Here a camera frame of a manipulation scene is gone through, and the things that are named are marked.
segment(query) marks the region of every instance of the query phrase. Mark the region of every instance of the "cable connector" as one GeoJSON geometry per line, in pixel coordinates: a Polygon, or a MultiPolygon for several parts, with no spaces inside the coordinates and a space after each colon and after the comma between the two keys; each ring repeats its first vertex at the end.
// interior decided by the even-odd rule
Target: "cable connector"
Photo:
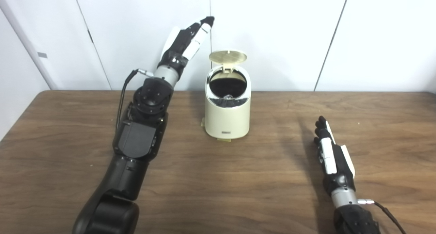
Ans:
{"type": "Polygon", "coordinates": [[[147,77],[154,77],[154,74],[153,74],[152,72],[150,72],[150,71],[146,71],[146,70],[144,70],[144,69],[140,69],[140,68],[139,68],[137,71],[138,71],[139,73],[141,73],[141,74],[147,76],[147,77]]]}
{"type": "Polygon", "coordinates": [[[372,199],[357,199],[357,203],[360,205],[374,204],[375,201],[372,199]]]}

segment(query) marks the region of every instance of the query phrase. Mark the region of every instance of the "panel seam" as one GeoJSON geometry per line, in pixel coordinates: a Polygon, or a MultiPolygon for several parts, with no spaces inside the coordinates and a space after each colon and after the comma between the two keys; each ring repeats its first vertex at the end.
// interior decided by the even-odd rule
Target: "panel seam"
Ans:
{"type": "Polygon", "coordinates": [[[322,72],[323,72],[323,70],[324,70],[324,65],[325,65],[325,63],[326,63],[326,60],[327,60],[328,54],[329,54],[329,52],[330,52],[331,45],[333,44],[333,40],[334,40],[334,37],[335,37],[335,35],[336,35],[336,31],[338,30],[338,26],[339,26],[339,23],[340,23],[340,21],[341,21],[342,14],[343,14],[343,12],[344,12],[344,8],[345,8],[345,6],[346,6],[346,4],[347,4],[347,1],[348,1],[348,0],[345,0],[345,1],[344,1],[344,5],[342,6],[341,14],[339,15],[338,22],[336,23],[336,28],[334,29],[333,35],[332,35],[331,40],[330,40],[330,45],[328,46],[327,53],[326,53],[326,55],[325,55],[325,57],[324,57],[323,65],[321,66],[321,70],[320,70],[320,73],[319,73],[319,75],[318,75],[318,79],[316,79],[315,87],[313,88],[313,91],[314,91],[314,92],[316,91],[316,87],[318,86],[318,82],[320,81],[321,74],[322,74],[322,72]]]}

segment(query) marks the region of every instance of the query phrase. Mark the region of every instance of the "cream trash can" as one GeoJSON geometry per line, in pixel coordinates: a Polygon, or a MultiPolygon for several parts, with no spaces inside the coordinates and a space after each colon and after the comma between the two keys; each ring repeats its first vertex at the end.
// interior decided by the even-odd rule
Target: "cream trash can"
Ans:
{"type": "Polygon", "coordinates": [[[219,66],[206,79],[206,132],[219,139],[245,136],[250,129],[251,82],[247,71],[237,66],[247,59],[240,51],[214,51],[209,59],[219,66]]]}

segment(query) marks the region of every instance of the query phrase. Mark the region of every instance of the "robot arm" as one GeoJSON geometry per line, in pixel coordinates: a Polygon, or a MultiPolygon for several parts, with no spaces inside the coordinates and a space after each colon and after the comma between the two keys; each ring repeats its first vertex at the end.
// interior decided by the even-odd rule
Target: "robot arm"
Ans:
{"type": "Polygon", "coordinates": [[[359,204],[367,204],[356,198],[354,184],[355,169],[345,145],[336,144],[327,120],[320,116],[315,123],[315,144],[322,164],[325,191],[336,207],[334,226],[338,234],[380,234],[378,223],[369,211],[359,204]]]}
{"type": "Polygon", "coordinates": [[[137,69],[127,78],[123,91],[136,73],[148,76],[134,93],[122,118],[117,119],[112,161],[77,217],[73,234],[132,234],[135,231],[139,207],[133,201],[139,195],[149,162],[159,151],[173,88],[210,32],[213,21],[213,17],[206,17],[177,35],[172,34],[175,38],[154,74],[137,69]]]}

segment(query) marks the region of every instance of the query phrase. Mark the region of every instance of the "white fingertip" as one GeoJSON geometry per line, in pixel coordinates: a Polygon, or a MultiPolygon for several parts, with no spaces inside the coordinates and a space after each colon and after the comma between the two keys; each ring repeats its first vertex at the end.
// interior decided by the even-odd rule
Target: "white fingertip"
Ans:
{"type": "Polygon", "coordinates": [[[353,178],[354,178],[356,175],[356,170],[354,168],[354,164],[352,158],[350,157],[350,153],[348,152],[347,146],[343,145],[341,146],[341,149],[342,149],[342,153],[344,154],[345,161],[347,161],[348,167],[350,171],[353,173],[353,178]]]}
{"type": "Polygon", "coordinates": [[[330,133],[333,144],[336,144],[336,141],[334,140],[334,137],[333,137],[333,132],[331,131],[331,128],[330,128],[330,125],[328,124],[328,121],[326,121],[326,127],[327,127],[327,131],[330,133]]]}
{"type": "Polygon", "coordinates": [[[327,174],[337,173],[336,160],[334,159],[333,147],[330,138],[322,138],[320,141],[322,147],[322,155],[327,174]]]}

